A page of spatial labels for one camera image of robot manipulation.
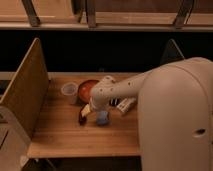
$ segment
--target wooden partition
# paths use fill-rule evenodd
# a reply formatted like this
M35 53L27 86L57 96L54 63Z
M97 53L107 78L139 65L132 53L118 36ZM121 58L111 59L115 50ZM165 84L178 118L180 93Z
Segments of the wooden partition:
M0 101L0 113L28 144L49 80L39 39L35 39Z

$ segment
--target wooden wall panel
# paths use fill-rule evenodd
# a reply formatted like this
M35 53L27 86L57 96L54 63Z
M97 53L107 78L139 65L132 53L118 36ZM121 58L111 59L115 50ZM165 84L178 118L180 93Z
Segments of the wooden wall panel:
M0 0L0 21L27 21L21 0Z

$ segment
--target white cup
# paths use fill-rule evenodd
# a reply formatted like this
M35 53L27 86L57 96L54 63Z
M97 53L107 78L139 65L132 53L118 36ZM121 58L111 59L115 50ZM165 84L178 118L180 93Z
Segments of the white cup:
M61 93L68 99L69 104L76 104L78 99L78 84L68 82L61 87Z

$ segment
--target dark background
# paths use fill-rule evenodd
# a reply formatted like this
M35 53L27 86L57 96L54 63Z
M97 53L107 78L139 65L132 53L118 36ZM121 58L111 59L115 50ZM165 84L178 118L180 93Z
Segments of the dark background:
M48 71L143 72L173 38L186 58L213 59L213 33L1 30L0 71L15 71L35 37Z

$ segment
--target orange bowl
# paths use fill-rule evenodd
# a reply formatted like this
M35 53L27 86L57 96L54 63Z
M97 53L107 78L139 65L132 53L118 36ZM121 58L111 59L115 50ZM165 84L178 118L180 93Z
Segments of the orange bowl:
M89 103L90 100L90 90L97 84L98 80L86 80L79 85L78 97L84 103Z

